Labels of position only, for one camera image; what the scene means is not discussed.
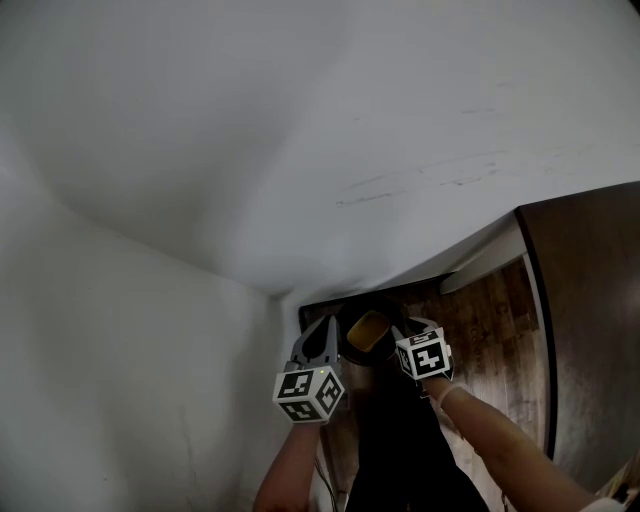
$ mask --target human arm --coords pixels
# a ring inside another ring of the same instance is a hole
[[[440,397],[451,383],[435,377],[423,380],[422,386]],[[519,512],[578,512],[596,501],[494,407],[456,388],[447,394],[442,408]]]
[[[295,425],[291,429],[260,486],[254,512],[307,510],[319,439],[319,425]]]

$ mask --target wooden floor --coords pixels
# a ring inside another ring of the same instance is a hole
[[[455,360],[454,381],[505,413],[541,448],[546,417],[546,347],[540,337],[533,297],[519,260],[457,292],[440,296],[437,282],[426,281],[380,292],[405,317],[430,318],[444,327]],[[305,307],[304,328],[336,313],[343,302]],[[343,379],[351,393],[366,392],[369,369],[344,358]],[[501,492],[480,457],[441,421],[458,466],[471,478],[492,511],[503,511]],[[334,487],[349,492],[358,469],[358,427],[350,411],[336,413],[324,429],[324,451]]]

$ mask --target black fabric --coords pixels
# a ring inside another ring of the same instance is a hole
[[[360,425],[360,470],[347,512],[488,512],[412,380],[398,377],[370,397]]]

